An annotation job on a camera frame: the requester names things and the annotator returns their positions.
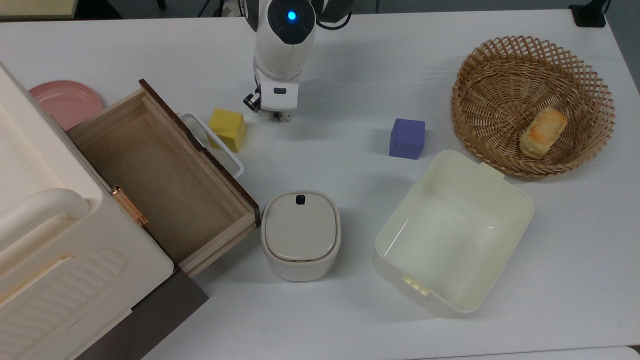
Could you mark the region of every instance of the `wicker basket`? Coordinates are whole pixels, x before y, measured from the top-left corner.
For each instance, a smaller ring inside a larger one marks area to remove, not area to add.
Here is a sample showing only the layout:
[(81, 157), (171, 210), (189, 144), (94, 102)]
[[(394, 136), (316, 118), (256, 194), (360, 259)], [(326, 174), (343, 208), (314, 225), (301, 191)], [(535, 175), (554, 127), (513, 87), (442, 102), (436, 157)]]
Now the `wicker basket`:
[[(607, 145), (613, 132), (611, 93), (571, 52), (532, 37), (504, 37), (477, 47), (453, 86), (451, 116), (458, 138), (479, 159), (508, 174), (547, 177), (577, 168)], [(520, 135), (542, 109), (568, 125), (543, 158), (520, 151)]]

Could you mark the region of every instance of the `container lid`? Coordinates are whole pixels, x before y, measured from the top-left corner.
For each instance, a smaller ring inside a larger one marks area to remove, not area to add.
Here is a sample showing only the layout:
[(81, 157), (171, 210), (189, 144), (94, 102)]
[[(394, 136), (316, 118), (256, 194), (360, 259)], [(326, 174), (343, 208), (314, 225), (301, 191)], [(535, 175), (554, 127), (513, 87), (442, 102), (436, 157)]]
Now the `container lid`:
[(266, 209), (263, 226), (269, 250), (288, 261), (313, 261), (336, 242), (336, 213), (316, 192), (287, 192)]

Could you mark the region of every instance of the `purple cube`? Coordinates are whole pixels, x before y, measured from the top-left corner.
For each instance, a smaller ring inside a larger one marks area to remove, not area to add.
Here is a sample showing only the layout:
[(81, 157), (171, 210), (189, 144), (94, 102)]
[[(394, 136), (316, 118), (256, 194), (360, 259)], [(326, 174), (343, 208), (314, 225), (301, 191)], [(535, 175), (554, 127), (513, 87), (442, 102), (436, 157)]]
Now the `purple cube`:
[(389, 156), (416, 160), (424, 148), (424, 121), (396, 119), (391, 130)]

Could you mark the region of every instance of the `wooden drawer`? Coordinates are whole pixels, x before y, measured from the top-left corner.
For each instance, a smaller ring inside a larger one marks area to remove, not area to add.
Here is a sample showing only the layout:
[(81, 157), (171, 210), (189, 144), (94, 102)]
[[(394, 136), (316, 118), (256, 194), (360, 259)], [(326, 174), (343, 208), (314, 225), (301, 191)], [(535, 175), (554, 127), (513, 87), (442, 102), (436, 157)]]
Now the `wooden drawer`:
[(260, 211), (147, 82), (140, 86), (67, 134), (193, 277), (259, 227)]

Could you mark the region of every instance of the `brass hinge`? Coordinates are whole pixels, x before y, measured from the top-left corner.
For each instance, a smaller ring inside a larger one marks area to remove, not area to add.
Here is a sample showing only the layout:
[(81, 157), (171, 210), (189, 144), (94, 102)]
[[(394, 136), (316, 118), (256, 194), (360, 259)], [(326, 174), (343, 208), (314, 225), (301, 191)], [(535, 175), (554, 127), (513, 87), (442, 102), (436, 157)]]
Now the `brass hinge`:
[(116, 200), (118, 205), (124, 209), (124, 211), (129, 214), (129, 216), (138, 223), (138, 225), (142, 226), (147, 224), (149, 221), (145, 218), (144, 215), (136, 208), (136, 206), (129, 200), (129, 198), (124, 194), (122, 189), (119, 186), (114, 186), (111, 191), (111, 197)]

